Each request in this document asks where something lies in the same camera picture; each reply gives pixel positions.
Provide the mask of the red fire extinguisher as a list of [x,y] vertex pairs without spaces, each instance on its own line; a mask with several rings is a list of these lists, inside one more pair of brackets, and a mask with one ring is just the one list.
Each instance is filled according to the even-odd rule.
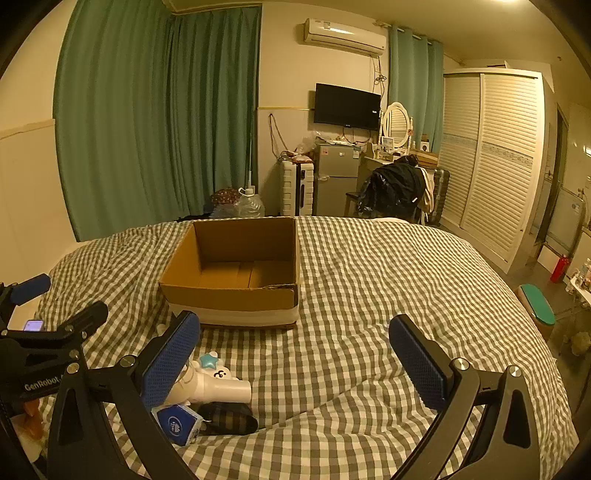
[[550,276],[552,283],[560,283],[563,280],[570,262],[571,260],[568,256],[561,256],[559,258]]

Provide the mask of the black clothes on chair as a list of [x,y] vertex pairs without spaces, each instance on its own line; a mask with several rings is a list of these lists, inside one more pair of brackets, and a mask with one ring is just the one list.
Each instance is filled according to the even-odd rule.
[[416,155],[375,169],[363,182],[356,212],[362,218],[394,217],[411,223],[435,210],[435,183]]

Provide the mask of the blue tissue pack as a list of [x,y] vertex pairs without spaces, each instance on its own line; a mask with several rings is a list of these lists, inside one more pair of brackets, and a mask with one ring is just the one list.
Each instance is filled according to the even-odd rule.
[[155,407],[151,414],[170,442],[180,447],[194,442],[204,425],[204,418],[182,404]]

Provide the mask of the brown patterned basket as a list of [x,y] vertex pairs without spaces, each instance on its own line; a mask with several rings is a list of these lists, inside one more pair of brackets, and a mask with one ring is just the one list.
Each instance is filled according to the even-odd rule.
[[240,193],[235,188],[223,188],[215,191],[211,195],[211,204],[213,207],[221,205],[235,205],[240,198]]

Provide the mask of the white suitcase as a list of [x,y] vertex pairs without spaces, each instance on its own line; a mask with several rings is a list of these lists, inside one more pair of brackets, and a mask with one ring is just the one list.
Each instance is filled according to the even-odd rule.
[[313,163],[280,162],[280,214],[310,216],[314,203]]

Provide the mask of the white hair dryer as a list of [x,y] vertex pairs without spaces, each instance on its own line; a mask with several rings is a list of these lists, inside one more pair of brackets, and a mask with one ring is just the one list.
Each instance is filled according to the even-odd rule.
[[249,404],[251,399],[249,381],[233,378],[225,367],[212,370],[187,366],[179,374],[163,404]]

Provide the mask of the grey checkered bed quilt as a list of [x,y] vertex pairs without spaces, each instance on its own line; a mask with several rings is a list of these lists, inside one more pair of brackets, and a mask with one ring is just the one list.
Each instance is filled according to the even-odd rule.
[[[54,330],[103,301],[106,323],[84,343],[89,367],[139,353],[171,319],[158,280],[187,225],[129,229],[65,256],[35,318]],[[197,357],[214,350],[252,383],[259,430],[173,447],[198,479],[390,479],[436,415],[391,348],[397,314],[452,359],[493,372],[519,366],[540,478],[559,471],[579,438],[556,361],[513,291],[467,241],[398,220],[302,217],[297,232],[294,329],[201,330]]]

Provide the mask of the white oval vanity mirror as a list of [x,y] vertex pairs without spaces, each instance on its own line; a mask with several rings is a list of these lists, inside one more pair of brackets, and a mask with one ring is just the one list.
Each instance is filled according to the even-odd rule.
[[414,130],[413,118],[400,102],[393,102],[381,117],[380,145],[389,154],[408,155]]

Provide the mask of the white louvered wardrobe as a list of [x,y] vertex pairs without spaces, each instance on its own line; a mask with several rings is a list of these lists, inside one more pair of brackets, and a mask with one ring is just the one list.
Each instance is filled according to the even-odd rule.
[[468,68],[444,76],[441,223],[499,269],[523,263],[556,117],[539,72]]

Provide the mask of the green topped stool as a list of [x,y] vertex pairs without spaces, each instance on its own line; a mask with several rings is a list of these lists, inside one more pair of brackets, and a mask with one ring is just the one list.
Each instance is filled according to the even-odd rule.
[[556,316],[542,291],[533,284],[522,284],[518,286],[516,295],[543,339],[548,341],[556,324]]

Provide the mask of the white air conditioner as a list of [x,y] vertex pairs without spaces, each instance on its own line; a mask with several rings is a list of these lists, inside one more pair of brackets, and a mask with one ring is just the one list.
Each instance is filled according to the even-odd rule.
[[304,23],[304,42],[381,56],[387,46],[383,34],[358,27],[308,18]]

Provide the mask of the black wall television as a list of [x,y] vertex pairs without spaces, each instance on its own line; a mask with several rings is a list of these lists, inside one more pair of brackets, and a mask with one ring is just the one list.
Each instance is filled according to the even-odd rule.
[[380,127],[381,96],[341,86],[315,85],[315,124],[377,131]]

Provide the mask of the white plush star toy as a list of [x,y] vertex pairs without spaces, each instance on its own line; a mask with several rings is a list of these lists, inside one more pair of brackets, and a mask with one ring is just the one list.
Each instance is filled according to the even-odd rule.
[[192,368],[201,374],[221,380],[237,380],[231,371],[224,365],[216,351],[211,351],[191,361]]

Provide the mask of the small green curtain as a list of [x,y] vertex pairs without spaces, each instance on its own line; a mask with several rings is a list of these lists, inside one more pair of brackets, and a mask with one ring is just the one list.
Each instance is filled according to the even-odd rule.
[[389,104],[401,103],[414,119],[413,139],[427,136],[438,153],[443,139],[444,48],[408,27],[389,32]]

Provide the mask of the clear water jug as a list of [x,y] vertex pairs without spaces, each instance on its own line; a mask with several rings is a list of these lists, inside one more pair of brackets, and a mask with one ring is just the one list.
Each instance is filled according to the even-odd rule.
[[238,200],[235,201],[235,213],[238,218],[261,218],[266,215],[263,201],[256,193],[255,187],[239,188],[238,193]]

